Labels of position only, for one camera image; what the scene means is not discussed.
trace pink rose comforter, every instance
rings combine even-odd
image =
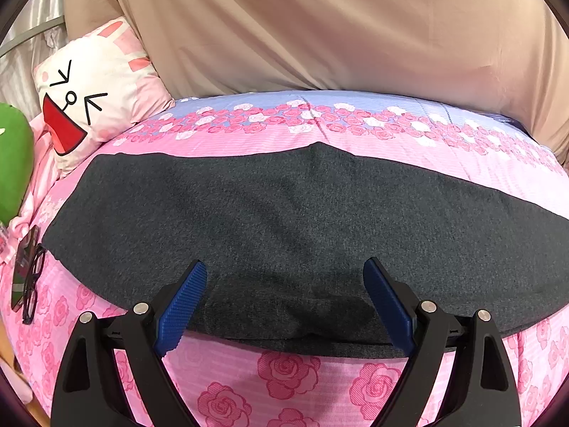
[[[218,157],[284,151],[323,142],[417,165],[496,188],[569,218],[569,178],[549,149],[487,116],[401,96],[320,91],[182,99],[96,154],[163,152]],[[42,231],[90,159],[49,190],[33,222]],[[123,313],[79,284],[48,254],[31,326],[10,310],[13,258],[0,265],[0,312],[24,374],[49,413],[55,378],[78,316]],[[548,405],[569,372],[569,307],[505,339],[520,394],[523,426]],[[446,353],[419,425],[435,419],[450,375]],[[123,352],[121,381],[136,419],[150,425]],[[367,427],[389,397],[404,359],[290,355],[187,332],[164,358],[181,396],[208,427]]]

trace green plush toy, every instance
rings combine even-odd
[[[33,171],[33,132],[24,114],[0,103],[0,221],[18,215]]]

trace silver rivet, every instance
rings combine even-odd
[[[423,311],[426,311],[427,313],[436,312],[436,304],[435,302],[432,302],[430,300],[425,300],[424,302],[422,302],[421,308],[423,309]]]
[[[488,313],[486,310],[480,310],[478,312],[478,317],[482,320],[482,321],[490,321],[491,315],[490,313]]]
[[[143,315],[144,313],[146,313],[149,309],[148,304],[144,303],[144,302],[140,302],[140,304],[136,304],[133,308],[134,312],[137,315]]]
[[[86,325],[92,319],[93,319],[93,313],[91,313],[90,311],[81,313],[81,316],[79,316],[79,321],[81,321],[84,325]]]

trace beige fabric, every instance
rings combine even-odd
[[[520,120],[561,162],[569,40],[543,0],[65,0],[71,39],[124,11],[175,98],[396,93]]]

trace black clamp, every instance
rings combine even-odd
[[[194,261],[180,281],[125,315],[83,313],[73,329],[55,385],[53,427],[141,427],[121,385],[115,349],[126,350],[140,397],[155,427],[198,427],[164,368],[206,286]],[[434,386],[443,353],[456,347],[437,427],[518,427],[520,402],[500,333],[486,310],[445,313],[394,281],[376,258],[363,282],[394,346],[408,356],[402,375],[372,427],[415,427]]]

